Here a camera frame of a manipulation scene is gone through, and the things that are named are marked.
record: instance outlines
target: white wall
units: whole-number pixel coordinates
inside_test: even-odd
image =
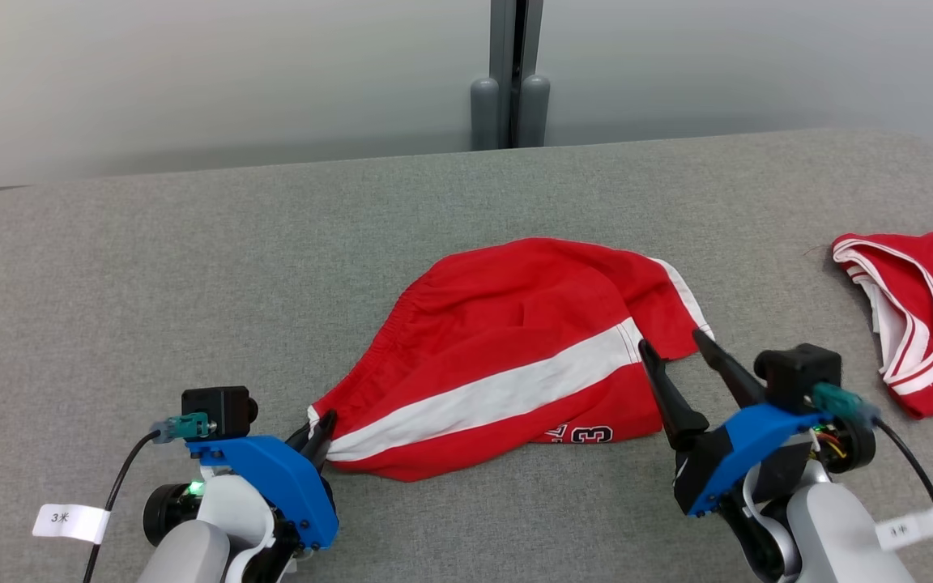
[[[461,151],[487,2],[0,0],[0,185]]]
[[[874,126],[933,140],[933,0],[545,2],[547,145]]]

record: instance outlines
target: cable connector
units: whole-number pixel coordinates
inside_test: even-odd
[[[880,409],[877,406],[863,401],[857,394],[829,383],[816,383],[813,386],[812,405],[837,417],[863,421],[868,428],[873,427],[873,420],[880,417]]]
[[[153,443],[160,444],[176,439],[205,438],[215,431],[215,427],[214,421],[207,420],[207,413],[189,413],[155,422],[149,429],[160,431],[160,435],[153,438]]]

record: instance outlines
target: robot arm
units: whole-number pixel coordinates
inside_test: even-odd
[[[321,472],[336,415],[283,442],[247,435],[256,409],[244,387],[182,394],[182,417],[205,414],[211,427],[185,438],[204,481],[149,498],[143,528],[158,549],[139,583],[275,583],[306,552],[330,547],[338,521]]]
[[[682,512],[725,519],[766,583],[911,583],[896,555],[881,550],[862,503],[827,473],[865,466],[876,450],[867,419],[874,411],[837,387],[841,357],[811,344],[763,351],[755,362],[763,386],[703,332],[693,338],[740,406],[712,431],[671,383],[654,347],[640,343],[676,451],[673,491]],[[841,447],[820,449],[819,439]]]

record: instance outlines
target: white trim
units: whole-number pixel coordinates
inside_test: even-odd
[[[874,314],[876,314],[875,320],[877,320],[877,333],[880,335],[880,353],[881,357],[884,358],[884,362],[888,363],[888,366],[884,366],[880,372],[885,373],[888,368],[891,368],[889,365],[899,358],[899,347],[902,346],[902,339],[906,335],[906,318],[903,317],[899,309],[896,309],[895,304],[888,299],[888,296],[881,291],[877,284],[871,284],[871,294],[876,298],[877,307]],[[925,332],[928,331],[927,326],[923,326],[922,329]],[[922,346],[923,350],[927,349],[926,340]],[[912,362],[914,359],[915,362],[923,361],[922,351],[919,354],[913,354],[912,358],[907,355],[905,362]]]
[[[607,379],[622,366],[641,362],[633,344],[642,338],[636,322],[627,318],[551,358],[403,406],[334,439],[326,458],[332,462],[365,460],[393,447],[529,413]]]
[[[927,269],[923,268],[921,263],[915,261],[911,258],[910,255],[906,255],[900,251],[896,251],[891,247],[871,242],[871,240],[859,240],[859,239],[847,239],[842,240],[840,243],[837,243],[833,248],[833,260],[835,262],[855,262],[858,263],[863,269],[867,271],[867,275],[872,277],[880,289],[892,302],[892,306],[895,306],[896,309],[903,311],[907,315],[907,330],[903,337],[903,343],[897,348],[897,354],[901,355],[903,350],[906,350],[907,358],[910,357],[910,353],[914,356],[915,362],[914,366],[909,366],[906,362],[897,363],[897,366],[893,368],[891,374],[886,374],[884,381],[888,383],[888,386],[892,387],[892,390],[896,394],[905,395],[905,394],[914,394],[919,390],[925,389],[933,383],[933,352],[927,357],[923,357],[923,352],[926,351],[927,346],[927,334],[929,334],[928,329],[923,325],[922,321],[915,320],[915,317],[912,317],[910,311],[904,309],[900,302],[897,302],[895,296],[889,291],[888,285],[886,285],[884,278],[881,278],[880,273],[877,272],[877,269],[874,267],[873,262],[869,258],[866,258],[865,255],[859,253],[856,247],[859,246],[872,247],[874,249],[879,249],[885,253],[892,255],[893,257],[902,259],[904,262],[911,263],[912,266],[915,266],[921,272],[923,281],[927,282],[928,291],[931,293],[931,298],[933,299],[933,277],[928,272]],[[910,326],[918,326],[919,330],[914,331],[910,334]]]
[[[693,319],[693,322],[697,324],[697,328],[707,334],[709,338],[715,340],[715,335],[711,332],[711,327],[708,326],[708,322],[704,320],[704,313],[701,311],[700,304],[697,303],[697,298],[693,296],[693,292],[690,291],[689,286],[686,285],[686,282],[682,279],[682,275],[679,274],[677,269],[669,265],[669,262],[663,262],[660,261],[660,259],[652,257],[651,259],[652,261],[658,262],[667,272],[667,277],[671,280],[671,285],[674,285],[675,291],[679,294],[679,299],[682,300],[682,305],[686,306],[686,311],[689,312],[689,317]]]
[[[891,374],[889,374],[888,379],[893,380],[902,376],[902,374],[910,372],[910,370],[926,360],[928,343],[931,341],[931,328],[921,318],[908,313],[906,315],[910,317],[914,328],[911,331],[907,330],[901,321],[905,320],[905,318],[899,314],[899,311],[904,310],[899,309],[892,302],[888,294],[885,294],[884,289],[874,288],[878,296],[877,320],[880,325],[881,338],[884,338],[884,335],[889,335],[888,349],[889,354],[892,355],[891,362],[893,366],[889,366]],[[905,351],[905,354],[899,351],[900,348]]]
[[[873,281],[873,278],[867,276],[862,270],[859,271],[860,275],[853,275],[851,270],[849,270],[848,275],[851,276],[852,281],[857,283],[859,287],[863,289],[863,294],[866,294],[866,297],[870,299],[870,314],[873,317],[873,332],[874,334],[880,333],[880,322],[877,321],[879,314],[877,314],[877,299],[880,295],[880,288],[877,287],[877,284]]]

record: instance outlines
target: gray table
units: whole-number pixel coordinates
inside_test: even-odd
[[[80,580],[86,543],[35,539],[45,502],[102,505],[182,390],[247,385],[286,434],[359,358],[396,296],[449,253],[522,236],[676,266],[744,363],[801,341],[840,351],[933,476],[933,419],[886,398],[869,307],[829,260],[843,232],[933,229],[933,147],[813,130],[122,177],[0,192],[0,581]],[[697,358],[671,365],[712,423],[734,409]],[[330,473],[341,532],[298,581],[751,581],[726,525],[685,519],[663,436],[528,446],[422,483]],[[137,458],[94,581],[151,554],[153,487],[191,479],[179,444]],[[878,519],[928,505],[882,443],[847,476]],[[933,581],[933,542],[902,553]]]

